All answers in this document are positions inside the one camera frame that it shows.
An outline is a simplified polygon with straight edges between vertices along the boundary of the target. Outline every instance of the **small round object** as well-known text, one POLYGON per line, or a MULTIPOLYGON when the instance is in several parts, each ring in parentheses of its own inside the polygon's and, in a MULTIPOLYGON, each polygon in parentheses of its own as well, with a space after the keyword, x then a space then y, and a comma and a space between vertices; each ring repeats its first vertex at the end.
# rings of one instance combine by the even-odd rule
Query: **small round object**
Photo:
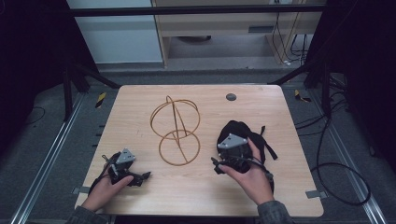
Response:
POLYGON ((227 100, 229 100, 229 101, 234 101, 234 100, 236 100, 236 95, 233 94, 233 93, 228 93, 228 94, 225 96, 225 98, 226 98, 227 100))

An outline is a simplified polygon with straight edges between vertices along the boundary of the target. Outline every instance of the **hand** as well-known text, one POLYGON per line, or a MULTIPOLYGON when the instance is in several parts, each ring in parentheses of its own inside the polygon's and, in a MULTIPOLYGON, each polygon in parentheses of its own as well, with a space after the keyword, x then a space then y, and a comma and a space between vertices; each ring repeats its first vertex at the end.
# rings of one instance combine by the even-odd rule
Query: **hand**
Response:
MULTIPOLYGON (((247 142, 252 150, 253 157, 260 158, 260 151, 256 145, 250 139, 247 142)), ((257 165, 250 164, 250 169, 244 174, 226 165, 220 165, 219 168, 232 177, 255 204, 260 205, 274 200, 271 185, 264 171, 257 165)))
POLYGON ((127 186, 132 180, 133 176, 125 176, 122 180, 116 184, 111 184, 110 176, 108 175, 108 169, 105 170, 104 176, 93 188, 92 192, 81 205, 88 210, 96 212, 103 206, 105 206, 117 193, 119 193, 125 186, 127 186))

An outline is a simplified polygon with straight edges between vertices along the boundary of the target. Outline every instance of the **table top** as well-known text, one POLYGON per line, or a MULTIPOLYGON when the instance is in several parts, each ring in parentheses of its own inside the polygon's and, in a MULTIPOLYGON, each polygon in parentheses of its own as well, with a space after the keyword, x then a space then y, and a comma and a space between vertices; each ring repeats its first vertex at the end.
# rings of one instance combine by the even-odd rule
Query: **table top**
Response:
MULTIPOLYGON (((89 187, 99 176, 105 163, 102 155, 129 148, 135 155, 130 171, 151 176, 141 187, 126 187, 104 209, 115 215, 159 216, 257 216, 256 204, 239 185, 227 175, 217 175, 211 157, 219 159, 216 144, 221 129, 231 119, 244 121, 255 133, 265 125, 264 138, 278 155, 272 160, 268 151, 266 168, 274 174, 275 198, 286 205, 293 217, 319 217, 323 207, 319 198, 308 199, 305 192, 315 190, 297 132, 279 86, 272 85, 141 85, 123 86, 110 112, 106 127, 84 181, 89 187), (226 95, 233 93, 236 100, 226 95), (175 166, 160 156, 160 134, 175 129, 171 105, 160 111, 150 126, 151 114, 166 103, 188 100, 193 106, 176 103, 185 129, 194 134, 182 138, 180 145, 192 162, 175 166)), ((184 159, 176 141, 163 140, 163 156, 172 162, 184 159)), ((80 193, 76 205, 82 204, 87 194, 80 193)))

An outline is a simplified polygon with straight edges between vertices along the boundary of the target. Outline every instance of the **sleeve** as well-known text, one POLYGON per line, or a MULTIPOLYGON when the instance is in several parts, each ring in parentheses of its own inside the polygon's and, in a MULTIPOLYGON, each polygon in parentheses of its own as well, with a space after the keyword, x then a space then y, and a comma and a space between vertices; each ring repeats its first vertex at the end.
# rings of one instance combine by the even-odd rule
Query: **sleeve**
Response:
POLYGON ((107 220, 96 213, 78 206, 65 224, 106 224, 107 220))
POLYGON ((286 206, 279 201, 262 203, 257 206, 257 210, 259 211, 261 223, 293 223, 286 206))

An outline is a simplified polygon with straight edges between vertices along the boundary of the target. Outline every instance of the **wall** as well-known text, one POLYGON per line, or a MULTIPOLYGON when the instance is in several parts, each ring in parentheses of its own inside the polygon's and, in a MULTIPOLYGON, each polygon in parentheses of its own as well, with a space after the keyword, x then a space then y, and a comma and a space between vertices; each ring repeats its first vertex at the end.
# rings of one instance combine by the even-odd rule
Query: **wall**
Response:
MULTIPOLYGON (((67 3, 71 8, 151 7, 149 0, 67 0, 67 3)), ((81 17, 76 21, 98 67, 163 61, 153 16, 81 17)))

